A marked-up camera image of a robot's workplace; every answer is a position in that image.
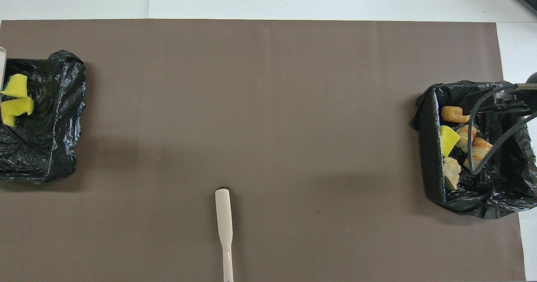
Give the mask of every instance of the white floor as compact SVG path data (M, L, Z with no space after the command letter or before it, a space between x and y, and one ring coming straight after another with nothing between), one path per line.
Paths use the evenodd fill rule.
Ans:
M515 0L0 0L0 21L70 18L496 22L505 80L537 72L537 16ZM529 127L537 138L537 121ZM537 208L520 213L520 230L526 279L537 280Z

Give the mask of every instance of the black garbage bag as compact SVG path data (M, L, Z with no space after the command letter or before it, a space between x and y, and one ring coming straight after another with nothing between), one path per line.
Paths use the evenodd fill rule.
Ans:
M473 83L459 81L436 84L416 99L416 116L410 125L419 132L420 157L425 194L429 200L453 213L480 218L501 218L510 213L537 206L537 167L527 127L511 136L477 175L472 175L462 164L467 157L455 147L449 154L462 166L458 187L448 190L443 174L443 156L439 126L456 130L458 123L442 121L443 106L466 106L466 96L487 89L510 85L507 82ZM478 137L495 143L520 118L504 114L477 115L474 125Z
M61 50L47 60L8 59L8 77L28 77L31 115L15 118L15 127L0 127L0 180L43 183L75 171L75 148L81 133L86 68L74 54ZM6 95L2 101L14 99Z

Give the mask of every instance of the yellow sponge piece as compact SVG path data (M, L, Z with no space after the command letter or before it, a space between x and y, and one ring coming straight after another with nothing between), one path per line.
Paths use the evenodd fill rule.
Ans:
M2 112L2 122L15 127L15 116L23 113L32 114L33 100L29 97L7 100L0 104L0 112Z
M28 96L28 92L26 89L26 83L28 81L28 77L22 74L14 74L11 77L9 77L8 85L6 86L4 91L0 91L3 95L7 95L10 97L16 97L16 98L25 98Z
M442 155L447 157L449 152L453 150L455 144L461 139L460 135L457 132L453 131L450 127L446 125L440 126L440 144Z

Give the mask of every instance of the black plastic bag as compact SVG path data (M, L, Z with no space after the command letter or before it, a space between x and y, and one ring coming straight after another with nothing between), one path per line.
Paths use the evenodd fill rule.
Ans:
M0 180L43 183L75 171L86 93L86 67L74 54L61 50L47 60L8 59L8 77L28 77L34 112L15 118L15 127L0 127ZM14 99L6 95L2 101Z
M436 84L416 99L418 109L410 125L419 132L425 194L435 204L460 215L491 219L537 206L537 167L526 126L510 137L477 175L462 165L467 154L453 148L449 156L459 162L462 172L456 191L445 186L448 181L443 174L439 126L456 129L461 125L441 121L441 108L464 107L467 95L508 84L470 81ZM478 137L493 144L519 120L510 115L478 115L474 125L480 131Z

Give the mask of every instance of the brown table surface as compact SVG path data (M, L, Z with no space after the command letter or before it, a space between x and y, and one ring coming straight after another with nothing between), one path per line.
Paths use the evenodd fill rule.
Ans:
M524 280L518 215L423 193L429 85L501 81L492 23L2 21L11 58L88 69L77 172L0 186L2 281Z

